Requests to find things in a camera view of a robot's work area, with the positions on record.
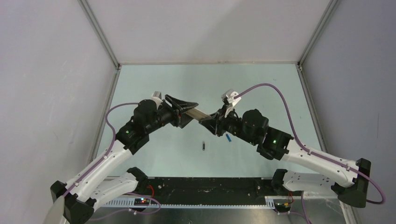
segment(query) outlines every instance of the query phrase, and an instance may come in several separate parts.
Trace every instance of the gray wall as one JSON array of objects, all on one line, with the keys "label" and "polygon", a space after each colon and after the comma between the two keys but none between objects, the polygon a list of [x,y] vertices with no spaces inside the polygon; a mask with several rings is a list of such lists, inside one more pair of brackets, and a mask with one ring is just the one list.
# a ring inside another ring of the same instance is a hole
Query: gray wall
[{"label": "gray wall", "polygon": [[42,223],[86,164],[114,68],[78,1],[0,6],[0,223]]},{"label": "gray wall", "polygon": [[[303,65],[330,153],[371,160],[385,205],[360,209],[363,223],[394,223],[396,1],[343,0]],[[370,185],[368,198],[379,200]]]}]

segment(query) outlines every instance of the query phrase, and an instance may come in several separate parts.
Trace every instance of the white wall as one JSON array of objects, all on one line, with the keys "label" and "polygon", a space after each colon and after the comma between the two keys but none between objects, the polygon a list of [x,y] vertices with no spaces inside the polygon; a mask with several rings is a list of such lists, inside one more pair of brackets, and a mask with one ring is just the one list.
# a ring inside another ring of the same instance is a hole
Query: white wall
[{"label": "white wall", "polygon": [[[303,65],[330,153],[371,160],[385,205],[363,223],[394,223],[396,206],[396,1],[341,1]],[[379,200],[370,185],[368,198]]]},{"label": "white wall", "polygon": [[89,0],[121,63],[298,61],[330,0]]},{"label": "white wall", "polygon": [[87,163],[114,68],[78,1],[0,7],[0,223],[41,223]]}]

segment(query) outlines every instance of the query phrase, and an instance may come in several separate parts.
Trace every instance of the white tabletop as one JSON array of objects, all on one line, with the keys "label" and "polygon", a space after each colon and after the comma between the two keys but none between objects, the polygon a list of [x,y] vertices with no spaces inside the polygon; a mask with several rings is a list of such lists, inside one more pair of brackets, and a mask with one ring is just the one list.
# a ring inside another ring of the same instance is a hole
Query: white tabletop
[{"label": "white tabletop", "polygon": [[[210,114],[222,107],[221,95],[229,89],[241,93],[258,84],[271,83],[286,98],[299,138],[320,149],[311,114],[294,64],[203,64],[203,65],[124,65],[117,82],[111,107],[139,102],[154,91],[199,103],[198,109]],[[136,106],[128,105],[110,113],[109,121],[121,128],[133,115]],[[260,87],[242,97],[236,106],[239,116],[258,109],[269,119],[269,125],[291,134],[282,100],[270,87]],[[138,167],[148,176],[178,177],[272,177],[285,168],[314,173],[299,165],[269,161],[252,146],[235,136],[212,135],[193,120],[184,129],[167,125],[150,134],[150,141],[111,175],[120,176],[128,168]],[[98,153],[111,141],[111,130],[105,127]]]}]

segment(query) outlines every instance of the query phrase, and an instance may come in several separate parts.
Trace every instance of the perforated metal strip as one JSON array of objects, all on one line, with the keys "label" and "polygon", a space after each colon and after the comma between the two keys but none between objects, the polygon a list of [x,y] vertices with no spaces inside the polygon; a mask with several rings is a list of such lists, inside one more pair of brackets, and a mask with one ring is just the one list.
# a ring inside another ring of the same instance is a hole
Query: perforated metal strip
[{"label": "perforated metal strip", "polygon": [[[102,207],[107,208],[146,208],[146,205],[134,205],[134,197],[118,197]],[[188,205],[188,204],[162,204],[164,209],[274,209],[274,200],[266,199],[266,205]],[[158,205],[150,204],[149,208],[157,208]]]}]

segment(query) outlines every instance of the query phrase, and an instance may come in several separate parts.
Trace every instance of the blue object on table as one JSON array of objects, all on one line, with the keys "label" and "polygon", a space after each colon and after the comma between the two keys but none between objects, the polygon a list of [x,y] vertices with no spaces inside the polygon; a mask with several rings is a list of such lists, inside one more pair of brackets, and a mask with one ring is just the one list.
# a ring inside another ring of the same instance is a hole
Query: blue object on table
[{"label": "blue object on table", "polygon": [[226,134],[226,137],[227,137],[228,141],[231,142],[231,138],[228,134]]}]

